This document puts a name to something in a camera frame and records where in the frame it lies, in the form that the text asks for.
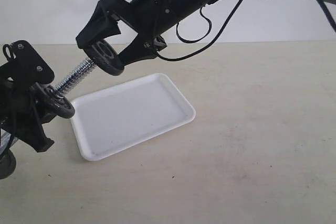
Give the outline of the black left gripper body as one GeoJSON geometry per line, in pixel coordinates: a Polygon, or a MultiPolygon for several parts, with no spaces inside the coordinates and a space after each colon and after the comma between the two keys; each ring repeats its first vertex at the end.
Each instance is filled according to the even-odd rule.
{"type": "Polygon", "coordinates": [[[10,134],[16,135],[16,130],[21,133],[25,123],[33,131],[37,130],[35,121],[44,114],[44,109],[35,108],[36,96],[31,91],[32,87],[19,91],[13,81],[1,81],[1,128],[10,134]]]}

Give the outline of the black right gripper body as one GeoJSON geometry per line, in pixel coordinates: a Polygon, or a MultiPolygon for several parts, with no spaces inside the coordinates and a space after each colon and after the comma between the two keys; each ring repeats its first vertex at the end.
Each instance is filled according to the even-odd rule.
{"type": "Polygon", "coordinates": [[[171,0],[100,0],[95,12],[98,11],[108,12],[117,22],[123,21],[149,43],[179,22],[171,0]]]}

